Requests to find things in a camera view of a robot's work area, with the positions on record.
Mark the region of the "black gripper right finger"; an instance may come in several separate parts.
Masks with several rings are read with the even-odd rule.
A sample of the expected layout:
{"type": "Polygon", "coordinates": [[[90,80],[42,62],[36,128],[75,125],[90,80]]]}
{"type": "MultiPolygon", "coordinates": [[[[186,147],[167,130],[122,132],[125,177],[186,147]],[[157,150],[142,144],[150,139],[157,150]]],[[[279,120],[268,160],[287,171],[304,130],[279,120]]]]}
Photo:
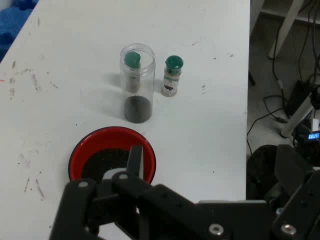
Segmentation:
{"type": "Polygon", "coordinates": [[[274,174],[290,198],[272,223],[273,235],[277,240],[318,240],[320,171],[282,144],[277,147],[274,174]]]}

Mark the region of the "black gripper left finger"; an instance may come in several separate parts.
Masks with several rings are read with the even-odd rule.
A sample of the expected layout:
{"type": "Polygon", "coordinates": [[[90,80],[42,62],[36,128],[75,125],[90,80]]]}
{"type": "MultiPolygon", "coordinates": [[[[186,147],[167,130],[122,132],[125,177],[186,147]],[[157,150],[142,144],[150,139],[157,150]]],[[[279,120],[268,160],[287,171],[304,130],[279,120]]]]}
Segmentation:
{"type": "Polygon", "coordinates": [[[97,240],[113,223],[133,240],[228,240],[230,227],[164,185],[140,178],[143,147],[134,145],[127,168],[111,179],[69,182],[52,225],[52,240],[97,240]]]}

